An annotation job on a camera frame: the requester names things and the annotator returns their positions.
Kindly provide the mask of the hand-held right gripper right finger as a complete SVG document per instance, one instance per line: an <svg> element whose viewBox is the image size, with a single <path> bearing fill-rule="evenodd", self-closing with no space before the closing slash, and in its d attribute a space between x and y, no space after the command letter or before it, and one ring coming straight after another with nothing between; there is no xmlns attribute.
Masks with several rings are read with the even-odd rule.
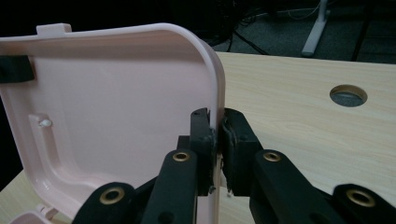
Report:
<svg viewBox="0 0 396 224"><path fill-rule="evenodd" d="M255 224L346 224L285 154L262 147L243 113L227 108L221 134L227 188L249 198Z"/></svg>

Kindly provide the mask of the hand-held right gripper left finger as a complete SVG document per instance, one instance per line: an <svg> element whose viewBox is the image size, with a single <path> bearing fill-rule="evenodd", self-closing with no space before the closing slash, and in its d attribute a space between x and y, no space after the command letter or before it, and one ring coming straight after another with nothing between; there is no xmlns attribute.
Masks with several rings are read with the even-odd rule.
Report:
<svg viewBox="0 0 396 224"><path fill-rule="evenodd" d="M198 198L214 186L215 142L209 111L193 111L190 133L164 158L141 224L197 224Z"/></svg>

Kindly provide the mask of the pink lidded storage box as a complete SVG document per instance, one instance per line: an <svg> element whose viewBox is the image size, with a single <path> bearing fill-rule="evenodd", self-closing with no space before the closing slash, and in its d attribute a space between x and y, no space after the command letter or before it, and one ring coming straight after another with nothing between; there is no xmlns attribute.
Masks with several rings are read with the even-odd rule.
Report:
<svg viewBox="0 0 396 224"><path fill-rule="evenodd" d="M185 28L156 23L75 32L41 25L0 37L0 56L26 55L35 79L0 83L0 97L34 196L0 196L0 224L74 217L113 181L140 186L190 131L194 110L222 118L225 76L216 52Z"/></svg>

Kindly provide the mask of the white desk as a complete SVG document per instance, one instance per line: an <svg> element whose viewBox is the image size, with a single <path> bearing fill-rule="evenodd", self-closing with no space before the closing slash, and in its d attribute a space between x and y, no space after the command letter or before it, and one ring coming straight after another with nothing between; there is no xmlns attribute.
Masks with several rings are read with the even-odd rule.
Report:
<svg viewBox="0 0 396 224"><path fill-rule="evenodd" d="M318 5L318 17L311 29L308 38L302 49L303 57L312 57L316 51L319 40L326 27L330 11L328 10L329 0L320 0Z"/></svg>

